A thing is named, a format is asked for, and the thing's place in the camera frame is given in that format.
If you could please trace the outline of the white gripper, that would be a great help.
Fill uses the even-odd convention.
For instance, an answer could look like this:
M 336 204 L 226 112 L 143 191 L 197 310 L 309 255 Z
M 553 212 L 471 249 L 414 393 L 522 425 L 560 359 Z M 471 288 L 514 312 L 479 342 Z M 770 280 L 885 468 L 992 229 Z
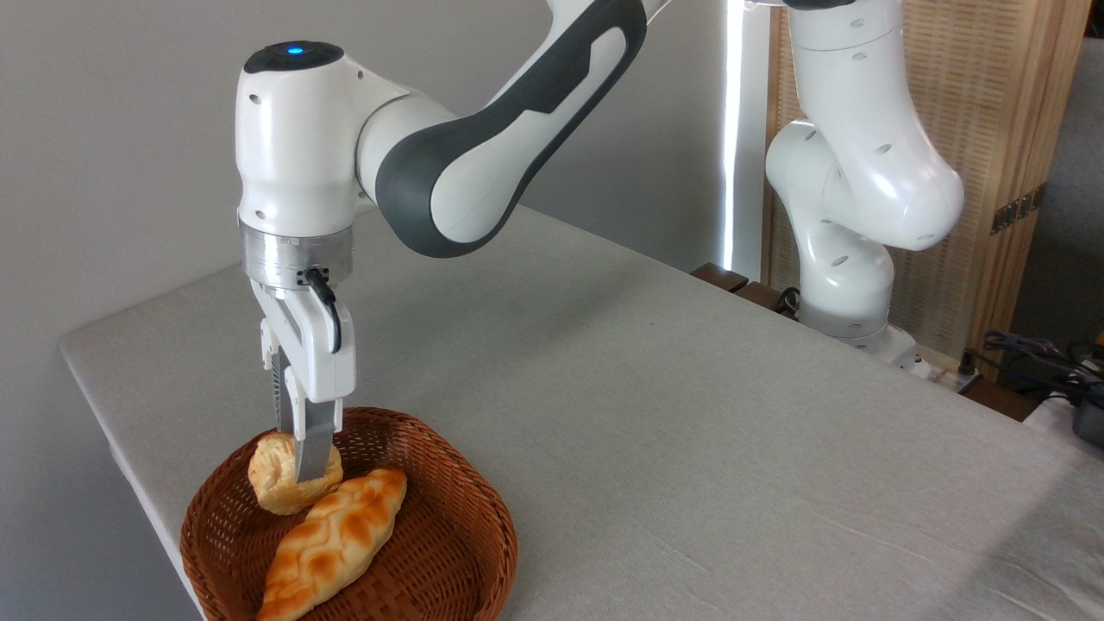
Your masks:
M 342 399 L 354 392 L 354 324 L 340 299 L 310 290 L 276 290 L 252 280 L 261 304 L 261 361 L 272 371 L 276 430 L 291 434 L 297 483 L 323 477 Z

